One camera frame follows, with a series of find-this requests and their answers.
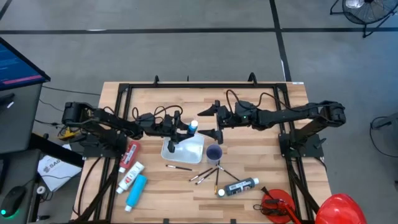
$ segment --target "computer screen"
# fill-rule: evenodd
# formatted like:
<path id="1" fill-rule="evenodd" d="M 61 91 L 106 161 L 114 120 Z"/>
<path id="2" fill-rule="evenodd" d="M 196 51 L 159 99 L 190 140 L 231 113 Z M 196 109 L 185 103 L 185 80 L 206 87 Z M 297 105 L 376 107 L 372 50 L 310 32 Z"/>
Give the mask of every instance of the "computer screen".
<path id="1" fill-rule="evenodd" d="M 0 38 L 0 91 L 49 80 L 50 77 Z"/>

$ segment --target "small cup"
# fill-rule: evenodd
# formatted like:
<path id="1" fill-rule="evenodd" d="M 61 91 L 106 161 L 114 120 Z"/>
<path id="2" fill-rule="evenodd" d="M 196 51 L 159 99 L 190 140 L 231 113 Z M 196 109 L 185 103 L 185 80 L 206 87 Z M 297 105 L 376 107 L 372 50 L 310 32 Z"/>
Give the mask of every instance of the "small cup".
<path id="1" fill-rule="evenodd" d="M 220 161 L 221 156 L 223 156 L 223 150 L 217 144 L 212 144 L 207 147 L 206 150 L 207 163 L 211 165 L 217 165 Z"/>

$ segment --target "gray floor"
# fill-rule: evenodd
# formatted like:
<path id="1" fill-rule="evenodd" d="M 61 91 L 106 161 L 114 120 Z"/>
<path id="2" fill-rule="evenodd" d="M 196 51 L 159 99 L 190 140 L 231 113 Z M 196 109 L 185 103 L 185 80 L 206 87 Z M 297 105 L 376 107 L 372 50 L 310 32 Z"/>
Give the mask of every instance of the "gray floor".
<path id="1" fill-rule="evenodd" d="M 282 28 L 360 27 L 329 16 L 333 0 L 278 0 Z M 13 0 L 0 30 L 145 29 L 176 27 L 273 27 L 269 1 L 261 0 Z M 385 24 L 398 27 L 398 16 Z M 52 77 L 56 88 L 99 93 L 105 81 L 245 80 L 284 81 L 277 39 L 270 33 L 3 35 Z M 283 33 L 293 81 L 305 82 L 310 101 L 336 100 L 347 123 L 321 132 L 333 193 L 347 193 L 369 223 L 395 223 L 398 159 L 374 150 L 369 122 L 398 111 L 398 32 Z M 97 105 L 97 96 L 43 89 L 41 99 L 62 108 L 66 101 Z M 37 119 L 60 121 L 61 112 L 40 104 Z M 37 133 L 58 130 L 35 124 Z M 390 130 L 374 133 L 380 148 L 398 154 Z M 50 222 L 72 212 L 78 179 L 40 206 Z"/>

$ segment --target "wooden tabletop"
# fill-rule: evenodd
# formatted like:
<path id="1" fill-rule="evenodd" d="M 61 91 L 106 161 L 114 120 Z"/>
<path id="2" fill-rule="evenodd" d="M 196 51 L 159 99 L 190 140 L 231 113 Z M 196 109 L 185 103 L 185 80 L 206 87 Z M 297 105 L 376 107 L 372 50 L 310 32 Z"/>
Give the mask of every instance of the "wooden tabletop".
<path id="1" fill-rule="evenodd" d="M 99 101 L 100 108 L 105 106 L 114 108 L 118 85 L 119 82 L 104 83 Z M 302 83 L 287 83 L 287 88 L 292 106 L 308 103 L 305 87 Z M 214 100 L 220 100 L 222 105 L 226 105 L 226 90 L 222 88 L 133 89 L 128 120 L 133 120 L 131 110 L 134 106 L 139 109 L 140 114 L 144 114 L 153 113 L 158 106 L 180 105 L 183 108 L 182 121 L 185 123 L 189 123 L 195 118 L 199 122 L 198 129 L 215 128 L 215 116 L 198 117 L 196 114 L 208 109 Z M 250 101 L 254 104 L 257 104 L 262 92 L 273 95 L 272 90 L 266 88 L 233 90 L 240 100 Z M 231 103 L 235 102 L 232 96 L 230 99 Z M 260 109 L 274 111 L 274 99 L 263 96 Z M 297 128 L 301 128 L 308 122 L 309 120 L 301 120 L 297 121 L 295 125 Z M 277 138 L 279 133 L 278 125 L 265 131 L 256 131 L 247 127 L 223 130 L 224 144 L 221 145 L 223 149 L 221 165 L 239 179 L 257 177 L 260 181 L 254 189 L 223 198 L 218 198 L 214 193 L 215 173 L 200 185 L 188 182 L 195 175 L 211 167 L 206 163 L 205 154 L 201 162 L 195 165 L 166 161 L 160 155 L 163 140 L 157 137 L 144 136 L 140 140 L 142 149 L 138 153 L 137 161 L 145 166 L 142 175 L 148 178 L 147 184 L 137 206 L 131 212 L 124 211 L 129 191 L 121 195 L 116 194 L 112 222 L 162 223 L 164 218 L 169 218 L 171 223 L 229 223 L 231 219 L 237 219 L 238 223 L 268 223 L 269 220 L 260 211 L 253 210 L 252 207 L 261 202 L 263 193 L 260 188 L 266 186 L 269 190 L 282 189 L 290 193 L 286 164 L 279 149 Z M 215 143 L 214 140 L 205 137 L 203 152 L 205 152 L 207 146 L 213 143 Z M 85 162 L 75 208 L 77 208 L 83 180 L 95 160 L 95 158 L 91 158 Z M 103 161 L 104 159 L 97 163 L 88 178 L 81 201 L 82 210 L 90 204 L 98 192 Z M 313 158 L 303 158 L 303 163 L 308 189 L 318 204 L 321 205 L 331 195 L 325 168 Z M 189 167 L 193 171 L 168 168 L 165 166 L 166 164 Z M 235 182 L 232 177 L 220 171 L 219 188 L 232 182 Z M 306 217 L 301 195 L 300 202 L 303 217 Z M 107 203 L 108 194 L 105 195 L 103 200 L 101 218 L 105 218 Z"/>

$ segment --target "red hard hat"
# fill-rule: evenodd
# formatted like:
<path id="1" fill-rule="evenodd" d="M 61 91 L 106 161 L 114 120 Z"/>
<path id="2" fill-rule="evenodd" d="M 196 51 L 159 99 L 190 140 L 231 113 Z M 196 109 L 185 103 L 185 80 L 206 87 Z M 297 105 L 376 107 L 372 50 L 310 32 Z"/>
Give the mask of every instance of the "red hard hat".
<path id="1" fill-rule="evenodd" d="M 346 194 L 335 194 L 319 208 L 316 224 L 366 224 L 359 205 Z"/>

